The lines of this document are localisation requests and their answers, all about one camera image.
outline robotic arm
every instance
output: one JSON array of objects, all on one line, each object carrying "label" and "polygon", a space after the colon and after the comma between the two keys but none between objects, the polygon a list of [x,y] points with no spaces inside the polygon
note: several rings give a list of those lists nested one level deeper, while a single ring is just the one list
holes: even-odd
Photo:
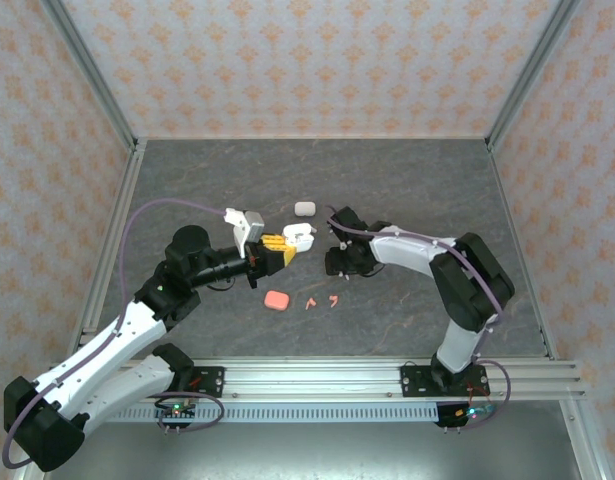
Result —
[{"label": "robotic arm", "polygon": [[310,246],[303,242],[299,249],[295,238],[264,235],[264,222],[255,212],[228,209],[225,221],[234,225],[236,246],[214,250],[202,227],[179,229],[165,249],[165,260],[128,305],[120,329],[116,330],[117,322],[111,323],[33,382],[21,376],[5,388],[4,424],[9,432],[38,392],[57,383],[57,378],[114,335],[95,358],[49,391],[15,432],[14,440],[41,470],[54,470],[65,463],[86,436],[123,408],[160,392],[191,391],[193,361],[172,344],[157,347],[136,367],[109,377],[200,304],[196,288],[240,275],[247,276],[250,286],[256,288],[259,278],[281,270],[297,251]]},{"label": "robotic arm", "polygon": [[[367,276],[378,264],[393,264],[435,280],[450,317],[449,326],[443,343],[432,357],[431,368],[417,372],[420,374],[417,388],[409,390],[420,390],[424,395],[436,390],[434,387],[440,389],[436,393],[445,395],[463,390],[474,370],[472,358],[475,349],[486,325],[496,320],[497,313],[478,282],[470,278],[456,257],[439,243],[449,245],[465,256],[504,308],[514,295],[514,285],[483,240],[474,233],[466,233],[459,239],[423,241],[409,238],[401,236],[403,230],[387,222],[368,226],[349,207],[338,210],[331,218],[338,225],[359,233],[343,231],[335,225],[332,227],[340,246],[331,248],[325,256],[328,275]],[[378,235],[363,235],[362,232]]]}]

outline small pink object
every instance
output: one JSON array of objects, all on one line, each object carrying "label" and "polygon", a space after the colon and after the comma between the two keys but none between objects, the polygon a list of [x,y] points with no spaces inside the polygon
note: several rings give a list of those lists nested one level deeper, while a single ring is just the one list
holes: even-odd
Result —
[{"label": "small pink object", "polygon": [[265,306],[272,310],[284,312],[289,306],[289,295],[275,290],[270,290],[265,295]]}]

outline wallpaper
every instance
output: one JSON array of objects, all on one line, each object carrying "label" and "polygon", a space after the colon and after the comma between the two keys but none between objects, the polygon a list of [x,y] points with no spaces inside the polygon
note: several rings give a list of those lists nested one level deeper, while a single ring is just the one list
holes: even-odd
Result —
[{"label": "wallpaper", "polygon": [[66,353],[126,158],[40,2],[0,0],[0,448],[5,385]]},{"label": "wallpaper", "polygon": [[540,307],[615,461],[615,0],[584,0],[496,152]]},{"label": "wallpaper", "polygon": [[67,0],[138,136],[489,133],[557,0]]}]

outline patterned wallpaper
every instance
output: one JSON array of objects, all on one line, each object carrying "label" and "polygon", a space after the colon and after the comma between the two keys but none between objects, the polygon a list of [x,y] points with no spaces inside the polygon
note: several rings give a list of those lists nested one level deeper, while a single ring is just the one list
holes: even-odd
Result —
[{"label": "patterned wallpaper", "polygon": [[0,448],[4,386],[66,353],[126,157],[40,2],[0,0]]},{"label": "patterned wallpaper", "polygon": [[615,0],[583,0],[496,152],[541,310],[615,460]]},{"label": "patterned wallpaper", "polygon": [[476,136],[557,0],[67,0],[139,136]]}]

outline metal floor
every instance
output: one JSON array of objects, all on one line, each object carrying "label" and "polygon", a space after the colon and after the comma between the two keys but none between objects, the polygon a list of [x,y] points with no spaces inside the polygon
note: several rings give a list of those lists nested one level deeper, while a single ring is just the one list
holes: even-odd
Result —
[{"label": "metal floor", "polygon": [[579,480],[557,402],[512,402],[486,427],[221,424],[163,436],[107,424],[51,480]]},{"label": "metal floor", "polygon": [[[350,281],[325,275],[324,254],[336,245],[327,234],[326,204],[349,205],[367,223],[386,220],[434,236],[481,235],[516,285],[506,322],[483,353],[546,353],[483,141],[150,140],[130,210],[160,197],[255,210],[266,230],[278,233],[301,221],[293,214],[296,201],[318,206],[308,220],[319,229],[316,242],[287,269],[261,279],[257,290],[239,279],[226,293],[201,291],[201,306],[162,339],[193,358],[430,356],[436,350],[448,320],[433,280],[395,266]],[[130,292],[152,275],[174,232],[188,224],[205,227],[215,248],[233,245],[231,228],[217,216],[179,206],[151,210],[130,234]],[[116,269],[99,328],[118,313],[118,285]],[[269,289],[290,295],[287,311],[263,306]],[[330,295],[340,299],[334,309]],[[309,297],[318,307],[305,311]]]}]

